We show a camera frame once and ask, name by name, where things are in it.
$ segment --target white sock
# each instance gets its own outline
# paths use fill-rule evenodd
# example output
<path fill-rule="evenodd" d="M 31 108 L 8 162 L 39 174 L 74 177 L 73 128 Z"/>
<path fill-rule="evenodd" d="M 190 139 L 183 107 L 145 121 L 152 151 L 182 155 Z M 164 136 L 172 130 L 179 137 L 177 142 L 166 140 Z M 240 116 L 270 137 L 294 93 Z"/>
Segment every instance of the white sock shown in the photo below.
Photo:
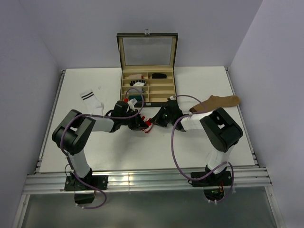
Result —
<path fill-rule="evenodd" d="M 102 103 L 95 97 L 91 89 L 84 91 L 80 94 L 80 96 L 81 99 L 84 101 L 90 114 L 104 115 L 104 103 Z"/>

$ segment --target box lid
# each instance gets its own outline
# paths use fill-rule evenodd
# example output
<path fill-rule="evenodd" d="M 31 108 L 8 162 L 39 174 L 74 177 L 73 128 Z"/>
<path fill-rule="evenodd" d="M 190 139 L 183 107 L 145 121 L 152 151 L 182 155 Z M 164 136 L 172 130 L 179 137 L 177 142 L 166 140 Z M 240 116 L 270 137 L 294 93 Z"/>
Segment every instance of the box lid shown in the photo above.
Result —
<path fill-rule="evenodd" d="M 173 70 L 177 38 L 177 33 L 117 33 L 122 69 Z"/>

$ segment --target black stripe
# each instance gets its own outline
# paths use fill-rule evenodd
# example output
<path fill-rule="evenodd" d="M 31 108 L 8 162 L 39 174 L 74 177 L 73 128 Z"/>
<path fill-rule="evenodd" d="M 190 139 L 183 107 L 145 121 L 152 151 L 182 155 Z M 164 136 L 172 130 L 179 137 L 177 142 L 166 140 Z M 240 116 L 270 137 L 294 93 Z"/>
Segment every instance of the black stripe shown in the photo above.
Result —
<path fill-rule="evenodd" d="M 94 94 L 92 94 L 92 95 L 90 95 L 90 96 L 88 96 L 88 97 L 86 97 L 86 98 L 82 98 L 83 100 L 86 100 L 86 99 L 88 99 L 88 98 L 90 98 L 90 97 L 92 97 L 92 96 L 94 96 Z"/>
<path fill-rule="evenodd" d="M 89 95 L 91 95 L 91 94 L 93 94 L 93 92 L 90 92 L 90 93 L 88 93 L 88 94 L 82 96 L 81 98 L 85 98 L 86 96 L 89 96 Z"/>

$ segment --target brown cloth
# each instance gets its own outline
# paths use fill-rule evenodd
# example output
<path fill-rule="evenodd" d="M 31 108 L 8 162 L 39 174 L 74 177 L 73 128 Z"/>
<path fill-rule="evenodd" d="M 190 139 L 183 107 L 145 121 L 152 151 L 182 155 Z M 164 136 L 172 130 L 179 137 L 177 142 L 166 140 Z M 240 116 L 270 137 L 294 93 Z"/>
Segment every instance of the brown cloth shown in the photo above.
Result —
<path fill-rule="evenodd" d="M 234 107 L 240 103 L 238 96 L 214 96 L 211 95 L 208 100 L 203 101 L 202 104 L 197 104 L 192 107 L 190 112 L 211 112 L 216 108 Z"/>

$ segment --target open box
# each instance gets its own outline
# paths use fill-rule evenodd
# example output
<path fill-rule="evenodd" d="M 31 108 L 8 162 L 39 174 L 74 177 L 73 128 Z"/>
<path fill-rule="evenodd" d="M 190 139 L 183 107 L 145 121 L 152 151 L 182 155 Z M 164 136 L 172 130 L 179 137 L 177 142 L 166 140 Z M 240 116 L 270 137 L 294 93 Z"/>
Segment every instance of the open box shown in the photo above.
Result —
<path fill-rule="evenodd" d="M 169 97 L 176 95 L 174 62 L 177 39 L 177 33 L 117 34 L 122 67 L 121 100 L 125 99 L 128 89 L 134 88 L 137 80 L 144 83 L 144 86 L 140 86 L 144 91 L 144 107 L 160 107 Z M 155 78 L 155 73 L 161 73 L 165 78 Z M 128 94 L 127 98 L 129 96 L 138 97 L 140 94 Z"/>

